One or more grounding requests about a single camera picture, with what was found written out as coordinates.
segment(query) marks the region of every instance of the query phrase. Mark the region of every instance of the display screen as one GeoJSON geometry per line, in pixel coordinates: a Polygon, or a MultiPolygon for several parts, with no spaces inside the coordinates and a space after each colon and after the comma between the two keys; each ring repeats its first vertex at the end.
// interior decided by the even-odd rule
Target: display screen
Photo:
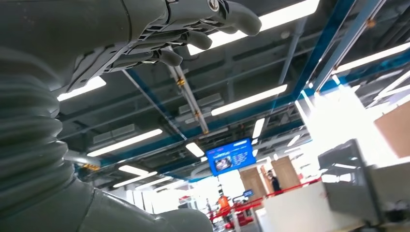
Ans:
{"type": "Polygon", "coordinates": [[[206,156],[212,174],[217,176],[254,164],[256,159],[252,155],[252,150],[250,139],[242,139],[207,151],[206,156]]]}

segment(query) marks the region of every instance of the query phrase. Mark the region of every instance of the worker in orange vest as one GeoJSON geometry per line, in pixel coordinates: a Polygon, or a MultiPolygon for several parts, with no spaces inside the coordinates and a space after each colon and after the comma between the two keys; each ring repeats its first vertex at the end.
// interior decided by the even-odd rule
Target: worker in orange vest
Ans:
{"type": "Polygon", "coordinates": [[[223,194],[223,191],[219,191],[220,197],[218,199],[218,204],[220,205],[219,213],[223,214],[222,218],[225,222],[231,223],[229,219],[229,211],[231,210],[231,206],[229,205],[228,198],[223,194]]]}

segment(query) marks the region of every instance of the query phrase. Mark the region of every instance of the metal pole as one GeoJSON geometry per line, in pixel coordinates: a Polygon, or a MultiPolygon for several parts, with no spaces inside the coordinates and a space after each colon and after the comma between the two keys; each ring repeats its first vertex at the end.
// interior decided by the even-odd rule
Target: metal pole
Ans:
{"type": "Polygon", "coordinates": [[[368,0],[359,15],[354,20],[352,26],[346,32],[346,35],[340,41],[336,50],[326,63],[325,67],[319,74],[317,80],[313,85],[313,89],[319,91],[324,83],[329,79],[331,72],[337,67],[346,54],[350,51],[351,47],[365,31],[368,21],[373,19],[376,13],[380,10],[386,0],[368,0]]]}
{"type": "Polygon", "coordinates": [[[138,75],[132,70],[123,70],[122,71],[126,77],[141,91],[141,93],[146,97],[146,99],[158,110],[158,112],[167,120],[168,124],[178,133],[184,140],[187,140],[186,136],[179,130],[178,126],[172,120],[169,113],[161,105],[160,101],[156,99],[153,93],[148,92],[146,86],[141,86],[144,83],[139,79],[138,75]]]}
{"type": "Polygon", "coordinates": [[[294,36],[292,38],[291,45],[289,47],[288,55],[286,57],[285,64],[283,65],[282,73],[280,74],[279,85],[282,85],[283,82],[285,81],[285,77],[291,65],[291,61],[296,51],[297,44],[299,43],[299,38],[302,36],[303,30],[305,29],[306,20],[307,20],[307,17],[304,17],[300,19],[296,25],[294,36]]]}
{"type": "Polygon", "coordinates": [[[201,112],[201,108],[199,108],[198,102],[195,99],[195,96],[193,95],[193,92],[191,90],[191,87],[189,86],[187,79],[185,78],[185,74],[182,71],[181,66],[168,66],[169,71],[171,72],[171,76],[175,79],[176,84],[178,85],[179,89],[182,91],[182,94],[184,95],[185,99],[188,102],[188,105],[191,108],[192,114],[195,116],[197,121],[199,122],[199,125],[201,126],[202,132],[204,134],[209,133],[208,125],[206,124],[204,115],[201,112]]]}
{"type": "Polygon", "coordinates": [[[236,216],[235,210],[231,209],[232,220],[234,220],[235,232],[241,232],[241,226],[239,225],[238,217],[236,216]]]}
{"type": "Polygon", "coordinates": [[[253,222],[255,223],[255,226],[258,228],[258,232],[263,232],[261,223],[253,208],[250,209],[250,214],[252,214],[253,222]]]}

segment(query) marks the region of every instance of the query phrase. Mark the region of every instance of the person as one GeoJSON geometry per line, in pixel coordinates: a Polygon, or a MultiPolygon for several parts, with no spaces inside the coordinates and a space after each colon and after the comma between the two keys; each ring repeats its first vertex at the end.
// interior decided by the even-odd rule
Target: person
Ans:
{"type": "Polygon", "coordinates": [[[229,213],[231,210],[231,206],[229,205],[228,197],[223,194],[223,191],[219,190],[220,197],[218,199],[218,204],[220,206],[219,213],[223,214],[222,218],[226,223],[231,223],[231,219],[229,218],[229,213]]]}
{"type": "Polygon", "coordinates": [[[276,193],[278,191],[280,191],[279,193],[276,193],[276,195],[281,194],[282,192],[282,188],[280,187],[280,183],[279,183],[279,179],[273,175],[272,170],[269,170],[268,173],[268,178],[271,180],[272,183],[272,187],[273,187],[273,191],[276,193]]]}

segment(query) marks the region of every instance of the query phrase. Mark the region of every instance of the white wall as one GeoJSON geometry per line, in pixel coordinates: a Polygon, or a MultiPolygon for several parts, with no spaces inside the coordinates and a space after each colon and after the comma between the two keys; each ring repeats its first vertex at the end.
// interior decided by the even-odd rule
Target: white wall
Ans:
{"type": "Polygon", "coordinates": [[[264,200],[271,232],[330,232],[360,224],[358,218],[331,211],[325,193],[318,182],[264,200]]]}

